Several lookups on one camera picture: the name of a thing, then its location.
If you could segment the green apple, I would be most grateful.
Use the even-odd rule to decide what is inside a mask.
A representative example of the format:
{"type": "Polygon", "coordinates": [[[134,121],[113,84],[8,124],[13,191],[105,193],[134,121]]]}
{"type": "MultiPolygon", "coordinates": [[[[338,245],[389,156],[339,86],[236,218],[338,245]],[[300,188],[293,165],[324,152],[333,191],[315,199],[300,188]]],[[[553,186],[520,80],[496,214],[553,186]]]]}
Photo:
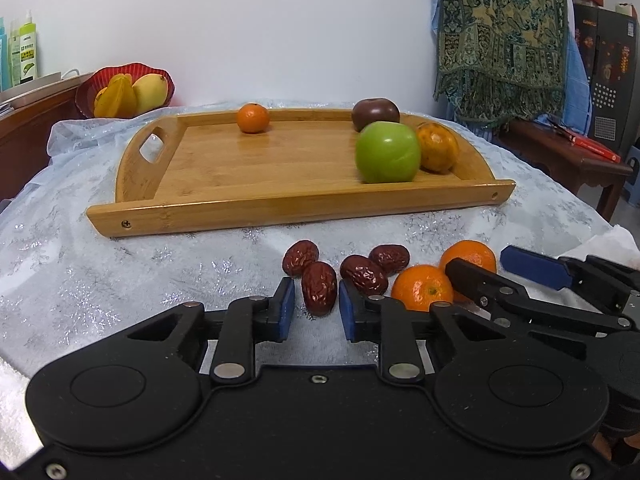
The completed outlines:
{"type": "Polygon", "coordinates": [[[404,124],[372,122],[358,134],[355,162],[364,183],[410,182],[420,169],[420,142],[404,124]]]}

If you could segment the red jujube date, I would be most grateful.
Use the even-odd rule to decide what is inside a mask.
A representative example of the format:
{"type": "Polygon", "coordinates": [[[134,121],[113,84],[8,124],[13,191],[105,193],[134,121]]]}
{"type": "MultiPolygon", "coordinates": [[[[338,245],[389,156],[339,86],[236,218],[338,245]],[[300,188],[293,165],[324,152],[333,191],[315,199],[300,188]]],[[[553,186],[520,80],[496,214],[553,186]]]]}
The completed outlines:
{"type": "Polygon", "coordinates": [[[311,263],[319,259],[319,248],[311,240],[299,240],[285,252],[282,270],[292,278],[301,276],[311,263]]]}
{"type": "Polygon", "coordinates": [[[310,314],[328,315],[337,298],[337,278],[332,266],[322,261],[307,266],[302,276],[302,292],[310,314]]]}
{"type": "Polygon", "coordinates": [[[384,271],[368,257],[351,255],[343,260],[340,267],[343,280],[350,281],[366,296],[384,295],[388,278],[384,271]]]}
{"type": "Polygon", "coordinates": [[[378,245],[370,251],[369,259],[387,275],[395,275],[404,270],[410,262],[410,252],[397,244],[378,245]]]}

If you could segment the dark purple plum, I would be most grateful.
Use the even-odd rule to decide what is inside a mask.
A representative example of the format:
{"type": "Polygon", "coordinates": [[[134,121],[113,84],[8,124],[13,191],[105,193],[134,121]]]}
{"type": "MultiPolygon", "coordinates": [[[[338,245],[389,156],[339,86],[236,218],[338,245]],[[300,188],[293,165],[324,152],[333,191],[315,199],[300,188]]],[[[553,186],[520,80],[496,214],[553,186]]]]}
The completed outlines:
{"type": "Polygon", "coordinates": [[[374,122],[400,122],[400,110],[386,98],[369,98],[357,102],[352,108],[352,124],[356,131],[374,122]]]}

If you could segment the large dull orange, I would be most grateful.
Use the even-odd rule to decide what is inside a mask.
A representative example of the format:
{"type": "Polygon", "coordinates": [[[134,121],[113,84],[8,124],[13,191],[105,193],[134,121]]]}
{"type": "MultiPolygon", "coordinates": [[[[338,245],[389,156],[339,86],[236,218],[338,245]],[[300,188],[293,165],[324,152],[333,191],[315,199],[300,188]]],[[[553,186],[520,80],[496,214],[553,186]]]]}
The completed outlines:
{"type": "Polygon", "coordinates": [[[438,122],[424,122],[416,128],[421,148],[421,167],[435,174],[448,172],[457,162],[460,148],[457,137],[438,122]]]}

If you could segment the wooden cabinet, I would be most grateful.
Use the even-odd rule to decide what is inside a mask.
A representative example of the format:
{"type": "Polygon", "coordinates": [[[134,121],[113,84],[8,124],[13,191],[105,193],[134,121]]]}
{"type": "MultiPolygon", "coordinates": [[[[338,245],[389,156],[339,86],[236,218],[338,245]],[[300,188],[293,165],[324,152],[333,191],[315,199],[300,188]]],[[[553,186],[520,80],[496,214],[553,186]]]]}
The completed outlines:
{"type": "Polygon", "coordinates": [[[57,122],[78,119],[76,88],[88,78],[78,77],[70,88],[33,102],[1,118],[1,198],[17,196],[25,184],[48,166],[47,145],[57,122]]]}

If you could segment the yellow starfruit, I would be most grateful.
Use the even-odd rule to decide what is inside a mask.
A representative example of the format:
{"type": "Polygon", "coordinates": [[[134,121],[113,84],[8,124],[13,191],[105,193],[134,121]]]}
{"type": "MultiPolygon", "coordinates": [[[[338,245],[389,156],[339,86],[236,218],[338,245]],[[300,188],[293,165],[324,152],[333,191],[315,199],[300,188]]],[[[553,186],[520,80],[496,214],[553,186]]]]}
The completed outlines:
{"type": "Polygon", "coordinates": [[[116,74],[94,99],[93,115],[97,118],[133,118],[137,99],[130,74],[116,74]]]}

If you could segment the orange mandarin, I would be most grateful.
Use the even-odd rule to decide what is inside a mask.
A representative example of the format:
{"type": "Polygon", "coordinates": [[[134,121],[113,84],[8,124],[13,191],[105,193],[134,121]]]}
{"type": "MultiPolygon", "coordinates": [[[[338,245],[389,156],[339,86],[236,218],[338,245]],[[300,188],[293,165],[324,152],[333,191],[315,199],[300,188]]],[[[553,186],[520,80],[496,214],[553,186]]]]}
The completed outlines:
{"type": "Polygon", "coordinates": [[[258,103],[246,103],[236,112],[236,124],[244,133],[261,133],[270,125],[269,110],[258,103]]]}

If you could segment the red fruit bowl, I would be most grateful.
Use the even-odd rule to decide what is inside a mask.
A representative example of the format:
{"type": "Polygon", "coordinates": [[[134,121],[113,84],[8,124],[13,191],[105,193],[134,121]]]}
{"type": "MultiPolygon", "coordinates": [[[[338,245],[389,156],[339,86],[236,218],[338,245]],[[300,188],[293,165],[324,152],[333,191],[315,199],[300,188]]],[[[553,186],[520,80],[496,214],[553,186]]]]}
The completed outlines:
{"type": "Polygon", "coordinates": [[[129,119],[167,106],[174,92],[166,70],[129,63],[88,77],[76,90],[75,104],[85,118],[129,119]]]}

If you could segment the yellow mango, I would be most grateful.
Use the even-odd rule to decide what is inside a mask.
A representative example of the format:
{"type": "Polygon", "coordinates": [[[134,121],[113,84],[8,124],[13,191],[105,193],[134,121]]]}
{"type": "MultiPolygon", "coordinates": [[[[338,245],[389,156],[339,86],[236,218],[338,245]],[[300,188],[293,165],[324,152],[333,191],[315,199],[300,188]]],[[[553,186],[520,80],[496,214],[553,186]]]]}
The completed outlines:
{"type": "Polygon", "coordinates": [[[137,99],[137,115],[161,107],[168,95],[168,81],[162,74],[146,74],[132,88],[137,99]]]}

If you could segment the small mandarin front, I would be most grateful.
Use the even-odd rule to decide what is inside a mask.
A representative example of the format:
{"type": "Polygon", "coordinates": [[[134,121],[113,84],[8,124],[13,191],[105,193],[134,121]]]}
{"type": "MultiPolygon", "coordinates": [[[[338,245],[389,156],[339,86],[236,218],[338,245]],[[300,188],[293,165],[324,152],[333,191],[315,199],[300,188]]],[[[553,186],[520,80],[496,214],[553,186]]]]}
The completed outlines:
{"type": "Polygon", "coordinates": [[[400,272],[390,296],[401,301],[407,310],[428,312],[434,302],[454,302],[454,289],[443,270],[419,264],[400,272]]]}

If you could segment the bamboo serving tray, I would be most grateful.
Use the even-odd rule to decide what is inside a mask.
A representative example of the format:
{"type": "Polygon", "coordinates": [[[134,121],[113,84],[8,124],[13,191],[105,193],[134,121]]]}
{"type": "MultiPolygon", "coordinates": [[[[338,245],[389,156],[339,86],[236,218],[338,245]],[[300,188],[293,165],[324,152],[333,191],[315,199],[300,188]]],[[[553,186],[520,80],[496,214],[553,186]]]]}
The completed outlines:
{"type": "Polygon", "coordinates": [[[504,203],[499,180],[465,138],[446,174],[360,181],[349,110],[280,108],[265,133],[242,133],[232,110],[162,116],[120,160],[114,203],[87,216],[108,237],[410,214],[504,203]]]}

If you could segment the white towel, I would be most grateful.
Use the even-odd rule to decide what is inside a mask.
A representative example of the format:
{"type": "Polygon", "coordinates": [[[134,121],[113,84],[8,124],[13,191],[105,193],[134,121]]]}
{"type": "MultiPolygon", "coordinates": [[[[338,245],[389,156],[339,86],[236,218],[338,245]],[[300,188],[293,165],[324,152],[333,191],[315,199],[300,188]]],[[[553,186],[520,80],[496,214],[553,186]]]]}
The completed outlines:
{"type": "Polygon", "coordinates": [[[631,232],[622,226],[613,226],[608,232],[595,235],[573,249],[563,252],[561,257],[585,260],[596,256],[640,270],[640,252],[631,232]]]}

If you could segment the small mandarin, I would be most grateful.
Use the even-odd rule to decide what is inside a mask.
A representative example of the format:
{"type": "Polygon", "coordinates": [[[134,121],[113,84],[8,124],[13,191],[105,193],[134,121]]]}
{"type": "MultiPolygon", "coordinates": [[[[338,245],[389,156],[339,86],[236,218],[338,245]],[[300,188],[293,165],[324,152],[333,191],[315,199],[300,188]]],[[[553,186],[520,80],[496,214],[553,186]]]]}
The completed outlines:
{"type": "Polygon", "coordinates": [[[478,240],[460,240],[451,245],[440,257],[439,269],[445,271],[446,265],[457,258],[480,266],[489,272],[497,272],[497,259],[494,252],[478,240]]]}
{"type": "Polygon", "coordinates": [[[443,270],[419,264],[400,272],[390,296],[401,301],[407,310],[428,312],[434,302],[454,302],[454,289],[443,270]]]}

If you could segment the green spray bottle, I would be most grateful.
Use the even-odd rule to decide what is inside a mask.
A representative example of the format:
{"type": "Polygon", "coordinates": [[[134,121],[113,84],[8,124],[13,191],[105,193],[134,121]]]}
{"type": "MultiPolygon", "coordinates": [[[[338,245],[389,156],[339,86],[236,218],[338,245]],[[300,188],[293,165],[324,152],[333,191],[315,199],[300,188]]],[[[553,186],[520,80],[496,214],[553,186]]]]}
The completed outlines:
{"type": "Polygon", "coordinates": [[[38,77],[37,27],[28,11],[24,24],[20,27],[20,83],[33,81],[38,77]]]}

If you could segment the small wooden side table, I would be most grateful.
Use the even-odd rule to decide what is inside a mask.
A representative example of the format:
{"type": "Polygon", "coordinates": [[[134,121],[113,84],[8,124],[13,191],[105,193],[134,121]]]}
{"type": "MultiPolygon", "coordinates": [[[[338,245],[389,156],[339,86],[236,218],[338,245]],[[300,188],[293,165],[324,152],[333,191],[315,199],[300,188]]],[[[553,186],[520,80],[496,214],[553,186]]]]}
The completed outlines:
{"type": "Polygon", "coordinates": [[[570,143],[552,127],[512,120],[498,133],[498,143],[530,166],[548,174],[577,195],[583,185],[600,186],[597,212],[610,221],[632,169],[570,143]]]}

